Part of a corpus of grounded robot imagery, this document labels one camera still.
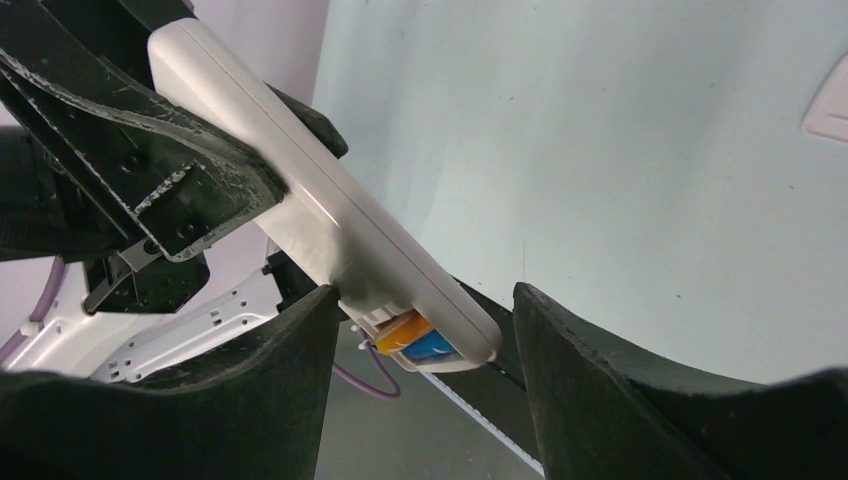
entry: gray floor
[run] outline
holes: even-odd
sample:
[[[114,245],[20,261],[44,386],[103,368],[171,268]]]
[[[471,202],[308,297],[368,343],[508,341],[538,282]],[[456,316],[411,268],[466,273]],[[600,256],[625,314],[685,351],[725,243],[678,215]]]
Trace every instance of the gray floor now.
[[[383,386],[346,325],[339,337],[336,360]],[[394,402],[365,395],[334,376],[317,480],[541,478],[423,377],[387,365],[403,389]]]

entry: light blue surface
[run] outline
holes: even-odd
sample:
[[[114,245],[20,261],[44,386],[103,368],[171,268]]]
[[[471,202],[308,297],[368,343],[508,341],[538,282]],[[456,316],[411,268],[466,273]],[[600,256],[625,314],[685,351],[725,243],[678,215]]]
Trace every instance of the light blue surface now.
[[[805,136],[842,0],[336,1],[345,164],[454,275],[676,361],[848,363],[848,146]]]

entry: black foam padding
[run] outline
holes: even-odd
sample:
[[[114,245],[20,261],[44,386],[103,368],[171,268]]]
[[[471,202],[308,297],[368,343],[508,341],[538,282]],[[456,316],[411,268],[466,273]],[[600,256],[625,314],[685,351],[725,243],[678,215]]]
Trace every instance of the black foam padding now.
[[[680,365],[518,284],[546,478],[848,478],[848,371],[760,386]]]
[[[311,479],[337,302],[335,290],[320,287],[274,320],[134,385],[0,375],[0,476]]]

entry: screw hole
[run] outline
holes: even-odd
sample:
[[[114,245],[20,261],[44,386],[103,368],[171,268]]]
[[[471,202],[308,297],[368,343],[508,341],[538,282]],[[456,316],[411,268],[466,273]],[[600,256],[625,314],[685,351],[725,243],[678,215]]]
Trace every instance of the screw hole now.
[[[192,222],[186,222],[185,225],[177,232],[177,236],[180,238],[189,238],[194,235],[194,231],[197,230],[197,227]]]
[[[159,253],[159,246],[156,245],[153,240],[148,239],[146,242],[144,242],[144,252],[148,255],[156,255],[157,253]]]
[[[144,155],[140,153],[133,153],[131,155],[127,155],[124,157],[123,162],[121,162],[121,170],[127,173],[135,173],[144,168],[145,161]]]

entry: white corner piece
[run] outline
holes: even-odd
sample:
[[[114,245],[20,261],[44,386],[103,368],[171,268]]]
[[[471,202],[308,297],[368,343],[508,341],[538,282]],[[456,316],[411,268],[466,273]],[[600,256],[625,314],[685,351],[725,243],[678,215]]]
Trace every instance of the white corner piece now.
[[[804,118],[804,132],[848,143],[848,56],[824,82]]]

